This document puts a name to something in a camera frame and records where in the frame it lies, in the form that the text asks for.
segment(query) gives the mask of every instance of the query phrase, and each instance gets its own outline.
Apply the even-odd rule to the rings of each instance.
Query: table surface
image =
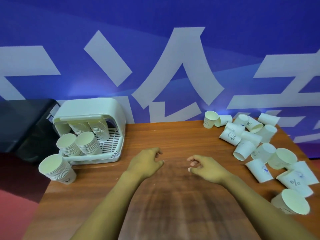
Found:
[[[76,166],[71,185],[52,181],[24,239],[67,240],[116,184],[132,157],[144,148],[160,147],[164,166],[134,194],[119,239],[260,239],[231,194],[187,171],[187,157],[211,156],[270,201],[285,186],[278,180],[259,184],[245,163],[233,157],[235,146],[219,139],[223,127],[206,129],[203,121],[128,124],[121,159],[114,163]],[[318,169],[278,128],[271,142]],[[281,170],[270,169],[275,178]],[[294,219],[320,238],[320,184],[311,185],[310,214]]]

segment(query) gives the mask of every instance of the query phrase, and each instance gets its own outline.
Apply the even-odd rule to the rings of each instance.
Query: stack of paper cups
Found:
[[[305,161],[298,161],[286,166],[287,170],[294,170],[306,185],[318,184],[319,181]]]
[[[83,132],[90,132],[90,126],[87,122],[77,123],[77,122],[68,122],[71,129],[77,134],[80,135]]]
[[[272,125],[265,125],[261,130],[259,130],[256,134],[262,136],[261,142],[269,143],[271,138],[277,133],[277,128]]]
[[[105,120],[89,121],[92,131],[99,137],[101,141],[107,141],[110,138],[108,125]]]
[[[274,197],[271,204],[286,214],[307,215],[310,212],[310,205],[306,199],[298,192],[287,188]]]
[[[226,127],[224,129],[227,129],[227,128],[233,131],[233,133],[239,137],[241,137],[242,132],[245,130],[244,126],[234,124],[232,122],[228,122],[226,124]]]
[[[296,163],[297,160],[297,156],[292,151],[285,148],[278,148],[268,160],[268,164],[273,169],[282,169],[290,164]]]
[[[248,129],[248,131],[250,131],[251,133],[257,133],[259,130],[262,129],[263,124],[261,124],[260,122],[256,121],[254,118],[248,116],[249,120],[247,122],[247,124],[245,125],[246,128]]]
[[[238,143],[241,141],[241,137],[235,135],[235,133],[231,131],[229,128],[225,128],[222,134],[219,136],[219,138],[225,140],[226,142],[229,142],[234,146],[238,145]]]
[[[269,143],[262,143],[257,149],[251,153],[251,157],[256,160],[260,159],[264,164],[276,152],[276,148]]]
[[[92,132],[84,132],[80,134],[75,140],[75,143],[86,155],[96,155],[102,153],[102,148]]]
[[[214,123],[219,118],[219,115],[214,111],[207,111],[204,114],[203,126],[207,129],[210,129],[214,126]]]
[[[38,169],[40,173],[51,180],[59,181],[63,184],[71,184],[77,177],[71,165],[58,154],[46,157],[39,164]]]
[[[249,117],[243,113],[239,114],[238,117],[236,117],[236,119],[234,120],[234,124],[235,125],[242,125],[242,126],[246,126],[246,124],[248,123]]]
[[[259,183],[272,180],[273,177],[261,160],[253,160],[245,164]]]
[[[249,157],[255,148],[256,146],[252,142],[242,139],[234,150],[233,155],[236,159],[244,161],[247,157]]]
[[[243,131],[241,134],[241,139],[250,141],[255,145],[255,147],[257,147],[262,141],[262,136],[256,135],[248,131]]]
[[[312,189],[303,183],[301,178],[295,173],[294,170],[285,171],[281,173],[278,177],[276,177],[284,186],[288,189],[295,190],[303,197],[309,197],[313,194]]]
[[[258,121],[265,125],[272,125],[276,126],[278,123],[280,117],[269,115],[266,113],[261,113],[261,115],[258,118]]]
[[[59,138],[56,145],[67,156],[79,156],[81,150],[76,145],[76,138],[75,134],[65,134]]]
[[[232,122],[231,115],[219,115],[219,118],[214,122],[216,127],[220,127],[222,125],[226,125],[228,122]]]

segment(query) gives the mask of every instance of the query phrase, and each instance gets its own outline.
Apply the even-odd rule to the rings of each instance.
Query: left hand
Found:
[[[155,161],[155,158],[162,154],[160,148],[148,148],[142,150],[130,161],[128,172],[133,173],[141,180],[151,177],[165,163],[163,160]]]

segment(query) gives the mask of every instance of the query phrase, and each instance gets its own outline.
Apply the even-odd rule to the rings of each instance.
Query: right hand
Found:
[[[200,166],[188,168],[188,171],[212,183],[222,184],[226,178],[233,175],[212,157],[193,155],[187,161],[191,162],[192,167],[200,163]]]

